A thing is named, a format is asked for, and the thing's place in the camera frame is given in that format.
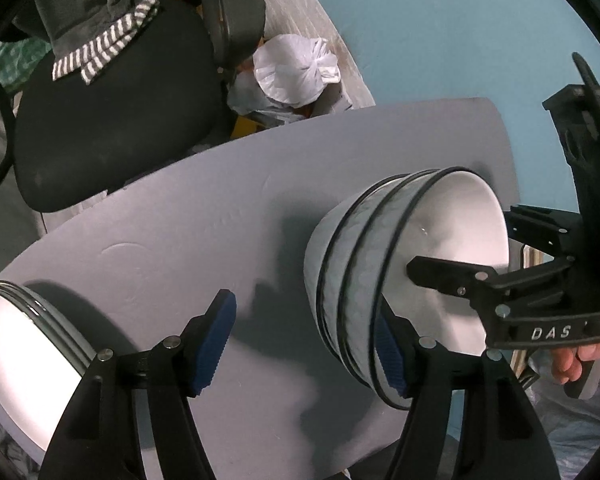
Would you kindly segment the right hand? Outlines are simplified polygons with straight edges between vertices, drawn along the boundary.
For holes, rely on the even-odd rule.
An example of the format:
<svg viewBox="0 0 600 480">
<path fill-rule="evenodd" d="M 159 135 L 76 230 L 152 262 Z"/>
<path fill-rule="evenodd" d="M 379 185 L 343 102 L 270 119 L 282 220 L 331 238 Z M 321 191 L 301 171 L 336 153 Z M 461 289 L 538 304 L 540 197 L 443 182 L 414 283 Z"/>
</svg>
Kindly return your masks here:
<svg viewBox="0 0 600 480">
<path fill-rule="evenodd" d="M 583 364 L 600 360 L 600 342 L 578 348 L 558 348 L 550 352 L 553 376 L 561 384 L 576 382 L 582 375 Z"/>
</svg>

